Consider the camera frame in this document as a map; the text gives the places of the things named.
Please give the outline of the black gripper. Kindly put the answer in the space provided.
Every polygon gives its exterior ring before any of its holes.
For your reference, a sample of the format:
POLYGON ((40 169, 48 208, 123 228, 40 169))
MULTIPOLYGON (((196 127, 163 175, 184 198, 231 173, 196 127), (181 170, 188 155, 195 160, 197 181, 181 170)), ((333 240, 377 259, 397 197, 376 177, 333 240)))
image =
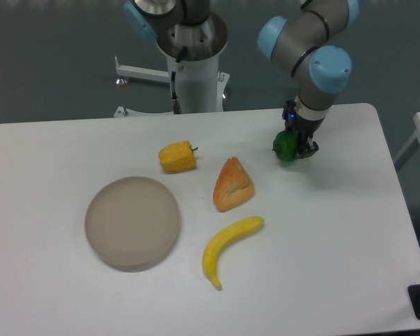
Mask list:
POLYGON ((301 160, 310 158, 319 150, 319 145, 313 140, 315 131, 326 118, 326 110, 312 110, 300 100, 288 100, 283 108, 282 118, 287 132, 297 134, 297 148, 294 158, 301 160))

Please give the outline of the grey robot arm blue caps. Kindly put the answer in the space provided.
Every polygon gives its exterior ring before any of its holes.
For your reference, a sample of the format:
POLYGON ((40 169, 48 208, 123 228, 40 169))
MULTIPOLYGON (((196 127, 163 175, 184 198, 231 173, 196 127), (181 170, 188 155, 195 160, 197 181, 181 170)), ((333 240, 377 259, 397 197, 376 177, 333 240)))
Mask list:
MULTIPOLYGON (((218 57, 228 28, 208 1, 127 1, 123 10, 133 30, 153 40, 168 61, 167 81, 175 114, 214 112, 218 57)), ((319 146, 314 133, 351 74, 351 58, 329 44, 359 13, 357 1, 301 1, 301 16, 271 18, 257 46, 266 58, 297 81, 297 96, 283 108, 284 130, 272 148, 284 161, 311 157, 319 146)))

